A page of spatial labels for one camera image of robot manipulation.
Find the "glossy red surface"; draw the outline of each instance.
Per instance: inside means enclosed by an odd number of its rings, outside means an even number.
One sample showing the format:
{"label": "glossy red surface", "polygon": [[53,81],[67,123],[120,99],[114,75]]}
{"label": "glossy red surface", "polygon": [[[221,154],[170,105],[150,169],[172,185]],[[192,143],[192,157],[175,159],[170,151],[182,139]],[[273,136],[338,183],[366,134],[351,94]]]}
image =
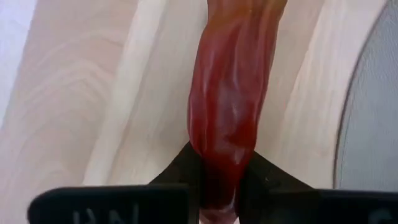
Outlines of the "glossy red surface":
{"label": "glossy red surface", "polygon": [[208,0],[188,102],[190,141],[205,165],[204,223],[233,223],[286,0]]}

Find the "light wooden surface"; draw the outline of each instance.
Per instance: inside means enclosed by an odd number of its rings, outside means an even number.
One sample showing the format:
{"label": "light wooden surface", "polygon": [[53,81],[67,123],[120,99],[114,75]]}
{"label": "light wooden surface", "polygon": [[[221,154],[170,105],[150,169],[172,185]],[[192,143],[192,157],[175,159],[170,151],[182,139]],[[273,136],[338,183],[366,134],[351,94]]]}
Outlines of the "light wooden surface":
{"label": "light wooden surface", "polygon": [[[256,150],[314,187],[332,187],[348,82],[384,3],[290,0],[280,22]],[[38,0],[0,130],[0,223],[24,223],[50,188],[166,168],[188,140],[205,23],[204,0]]]}

